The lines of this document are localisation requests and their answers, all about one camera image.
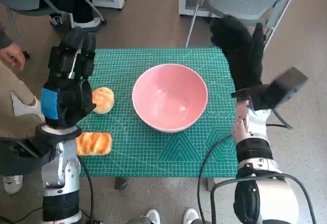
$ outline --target bread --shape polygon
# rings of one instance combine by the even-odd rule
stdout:
[[[106,155],[111,151],[112,138],[109,133],[83,132],[76,140],[79,156]]]
[[[108,87],[100,87],[93,91],[92,102],[97,105],[94,112],[105,114],[111,111],[114,105],[114,94]]]

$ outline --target floor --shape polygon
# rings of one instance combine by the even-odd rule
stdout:
[[[327,222],[327,0],[293,0],[264,56],[263,79],[269,82],[290,66],[296,66],[309,81],[301,92],[279,108],[292,131],[270,128],[274,157],[283,172],[298,177],[308,188],[318,223]],[[99,48],[182,47],[190,17],[179,17],[178,0],[126,0],[121,12],[102,8],[108,25],[97,33]],[[4,7],[1,22],[12,31]],[[15,14],[22,45],[32,55],[19,77],[30,89],[40,94],[46,80],[50,47],[59,42],[58,34],[47,17]],[[196,21],[190,46],[209,45],[207,23]],[[13,127],[13,133],[19,128]],[[181,223],[186,208],[197,209],[194,178],[131,178],[123,192],[113,190],[112,178],[94,178],[95,215],[105,223],[125,223],[145,214],[150,208],[161,213],[162,223]],[[299,188],[294,186],[300,202],[299,223],[311,223],[308,208]],[[210,215],[209,194],[201,193],[207,217]],[[81,179],[81,206],[89,208],[89,191]],[[0,215],[17,219],[40,207],[42,201],[39,172],[25,177],[22,191],[7,196],[0,191]],[[232,210],[233,187],[216,194],[218,223],[239,223]],[[41,213],[32,214],[25,222],[37,223]]]

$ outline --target white sneaker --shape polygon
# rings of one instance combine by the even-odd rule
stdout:
[[[191,224],[196,219],[199,219],[198,212],[195,209],[188,209],[184,214],[183,224]]]
[[[12,106],[14,108],[15,116],[18,117],[25,114],[36,114],[42,120],[42,122],[45,122],[45,117],[41,111],[41,103],[38,99],[36,99],[36,97],[34,98],[35,105],[25,105],[13,92],[11,92]]]
[[[159,212],[156,210],[149,210],[145,215],[153,224],[160,224]]]
[[[101,26],[102,22],[99,17],[94,18],[92,21],[87,23],[76,23],[74,22],[74,27],[82,27],[85,32],[97,31]]]
[[[12,175],[3,177],[5,192],[9,195],[20,191],[22,187],[22,175]]]

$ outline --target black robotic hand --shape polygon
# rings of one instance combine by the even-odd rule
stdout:
[[[82,41],[81,52],[76,54]],[[88,83],[95,66],[95,49],[95,35],[87,33],[84,37],[81,28],[74,28],[59,46],[52,47],[49,77],[41,97],[47,125],[53,128],[73,127],[95,108]]]
[[[218,18],[211,26],[211,41],[223,51],[235,90],[262,84],[264,51],[263,26],[258,23],[251,36],[245,26],[233,16]]]

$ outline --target pink bowl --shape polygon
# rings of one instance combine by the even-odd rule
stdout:
[[[192,69],[179,64],[161,64],[138,78],[132,101],[145,123],[162,132],[178,132],[190,127],[202,115],[208,102],[208,90]]]

